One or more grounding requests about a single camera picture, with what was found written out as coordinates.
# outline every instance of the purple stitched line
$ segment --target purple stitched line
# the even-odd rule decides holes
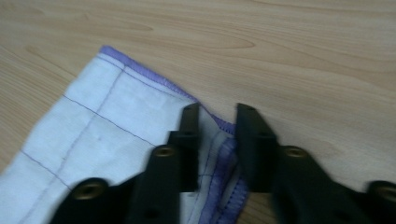
[[[110,90],[108,91],[105,99],[103,100],[103,102],[100,104],[97,112],[99,112],[102,109],[102,106],[105,104],[108,96],[110,95],[110,93],[112,92],[112,90],[114,89],[114,86],[117,84],[117,81],[120,78],[120,75],[122,74],[122,72],[125,70],[125,67],[123,67],[121,69],[121,71],[119,72],[119,74],[117,75],[117,78],[114,80],[113,85],[110,87]],[[90,121],[87,123],[87,125],[84,127],[84,129],[79,133],[78,137],[75,139],[75,141],[72,143],[72,145],[70,146],[70,148],[67,150],[65,158],[67,158],[70,155],[70,152],[73,150],[73,148],[75,147],[76,143],[78,142],[78,140],[81,138],[82,134],[85,133],[85,131],[88,129],[88,127],[91,125],[93,119],[94,119],[95,115],[91,117]],[[56,171],[56,175],[59,174],[59,172],[62,171],[62,169],[64,168],[64,165],[66,164],[67,160],[63,160],[61,163],[61,166],[58,168],[58,170]],[[23,223],[26,221],[26,219],[33,213],[33,211],[35,210],[36,206],[38,205],[38,203],[44,198],[44,195],[47,194],[47,191],[50,189],[50,186],[52,185],[52,183],[56,180],[56,177],[53,177],[51,179],[51,181],[49,182],[49,184],[47,185],[47,187],[41,192],[41,194],[38,196],[38,198],[35,200],[35,202],[33,203],[33,206],[29,209],[29,211],[27,212],[27,214],[21,219],[20,223]]]
[[[102,118],[102,119],[107,120],[108,122],[112,123],[113,125],[115,125],[115,126],[118,127],[119,129],[121,129],[121,130],[123,130],[123,131],[125,131],[125,132],[131,134],[132,136],[134,136],[134,137],[136,137],[136,138],[138,138],[138,139],[140,139],[140,140],[142,140],[142,141],[144,141],[144,142],[147,142],[147,143],[149,143],[150,145],[154,146],[154,144],[150,143],[148,140],[146,140],[146,139],[144,139],[144,138],[142,138],[142,137],[140,137],[140,136],[138,136],[138,135],[136,135],[136,134],[134,134],[134,133],[131,133],[131,132],[129,132],[129,131],[126,130],[126,129],[121,128],[119,125],[117,125],[116,123],[114,123],[114,122],[111,121],[110,119],[107,119],[107,118],[103,117],[103,116],[100,115],[99,113],[96,113],[95,111],[93,111],[93,110],[91,110],[90,108],[88,108],[87,106],[85,106],[85,105],[79,103],[78,101],[72,100],[72,99],[70,99],[69,97],[67,97],[66,95],[63,95],[63,97],[66,98],[67,100],[73,102],[73,103],[76,103],[76,104],[78,104],[78,105],[80,105],[80,106],[82,106],[82,107],[84,107],[84,108],[90,110],[93,114],[97,115],[98,117],[100,117],[100,118]]]
[[[25,155],[27,158],[29,158],[30,160],[35,161],[38,165],[40,165],[42,168],[44,168],[44,169],[47,170],[48,172],[50,172],[52,175],[54,175],[56,178],[58,178],[58,180],[61,181],[68,189],[70,189],[70,187],[69,187],[66,183],[64,183],[64,181],[63,181],[58,175],[56,175],[55,173],[53,173],[53,172],[50,170],[50,168],[44,166],[43,163],[41,163],[41,162],[39,162],[38,160],[36,160],[35,158],[33,158],[33,157],[32,157],[31,155],[29,155],[27,152],[21,150],[21,153],[22,153],[23,155]]]
[[[129,56],[125,55],[124,53],[111,48],[110,46],[102,46],[102,48],[99,50],[99,52],[110,56],[118,61],[120,61],[121,63],[125,64],[126,66],[128,66],[129,68],[131,68],[132,70],[136,71],[138,74],[140,74],[143,77],[146,77],[148,79],[150,79],[151,81],[154,81],[156,83],[159,83],[165,87],[167,87],[169,90],[174,91],[180,95],[183,95],[185,97],[188,97],[190,99],[192,99],[195,102],[199,102],[199,100],[195,97],[193,97],[192,95],[188,94],[186,91],[182,90],[178,85],[176,85],[175,83],[173,83],[172,81],[170,81],[169,79],[151,71],[150,69],[148,69],[147,67],[145,67],[144,65],[138,63],[137,61],[133,60],[132,58],[130,58]],[[210,116],[215,120],[215,122],[218,124],[218,126],[225,131],[226,133],[230,133],[230,134],[234,134],[234,125],[223,120],[220,119],[218,117],[216,117],[215,115],[211,114],[206,107],[203,106],[203,109],[210,114]]]
[[[245,206],[248,196],[248,186],[245,181],[239,176],[238,182],[233,188],[233,193],[230,196],[224,209],[221,211],[220,217],[216,223],[235,223],[237,219],[237,211]]]
[[[209,148],[209,151],[207,152],[207,158],[206,158],[204,173],[206,172],[207,164],[209,163],[210,152],[212,151],[212,148],[213,148],[213,146],[215,145],[215,140],[216,140],[216,138],[218,137],[218,135],[219,135],[220,133],[221,133],[221,131],[218,131],[218,132],[213,136],[213,138],[212,138],[212,140],[211,140],[211,142],[210,142],[210,148]],[[200,180],[199,188],[202,186],[202,181],[203,181],[203,178],[201,178],[201,180]],[[190,219],[191,219],[191,217],[192,217],[192,214],[194,213],[195,205],[197,204],[197,201],[198,201],[198,198],[199,198],[199,195],[200,195],[200,194],[201,194],[201,191],[198,190],[198,194],[197,194],[197,196],[195,197],[194,206],[192,207],[192,210],[191,210],[191,213],[190,213],[190,216],[189,216],[189,219],[188,219],[187,223],[190,223]]]
[[[209,184],[209,193],[205,202],[204,208],[201,210],[199,223],[209,223],[216,207],[219,206],[220,196],[223,193],[225,184],[225,175],[227,171],[227,164],[229,163],[231,156],[233,155],[234,143],[233,139],[227,139],[225,144],[221,146],[219,155],[216,161],[215,172],[213,173],[217,177],[212,178]]]

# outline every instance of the wooden table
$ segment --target wooden table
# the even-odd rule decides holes
[[[217,115],[257,107],[335,180],[396,181],[395,1],[0,0],[0,169],[104,44]],[[253,194],[239,223],[273,223]]]

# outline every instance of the white cloth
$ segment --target white cloth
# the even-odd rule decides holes
[[[196,99],[104,46],[33,128],[0,176],[0,223],[48,223],[64,195],[88,177],[118,185],[177,130]],[[234,223],[247,188],[235,166],[233,125],[201,109],[200,189],[181,195],[181,223]]]

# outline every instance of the cloth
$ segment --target cloth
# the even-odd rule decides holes
[[[48,223],[88,177],[118,185],[144,171],[149,152],[197,102],[168,79],[104,46],[37,123],[0,176],[0,223]],[[247,197],[233,125],[202,107],[200,189],[181,194],[181,223],[234,223]]]

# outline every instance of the dish towel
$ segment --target dish towel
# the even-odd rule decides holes
[[[37,123],[0,176],[0,223],[48,223],[78,182],[118,185],[144,171],[149,152],[177,130],[197,99],[104,46]],[[200,188],[181,195],[181,223],[234,223],[247,187],[233,153],[233,125],[200,111]]]

